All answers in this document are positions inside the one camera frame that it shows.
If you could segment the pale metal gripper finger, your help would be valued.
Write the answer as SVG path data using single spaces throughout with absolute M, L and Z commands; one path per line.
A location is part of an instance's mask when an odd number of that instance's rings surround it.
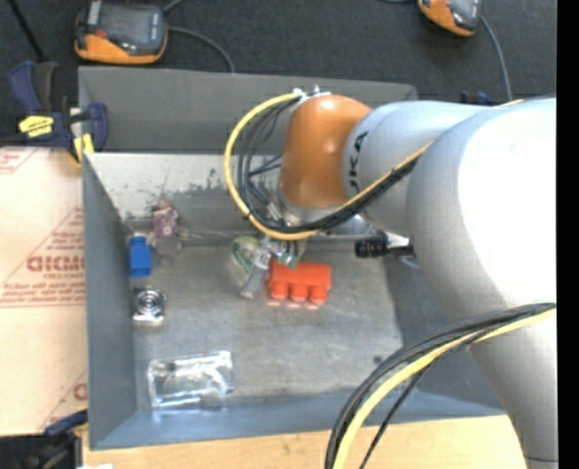
M 269 271 L 270 257 L 263 256 L 258 258 L 253 265 L 251 277 L 250 277 L 250 287 L 252 296 L 256 296 L 264 281 L 266 280 L 267 273 Z
M 245 269 L 245 279 L 240 289 L 240 295 L 245 298 L 253 298 L 259 292 L 262 280 L 263 264 L 255 258 Z

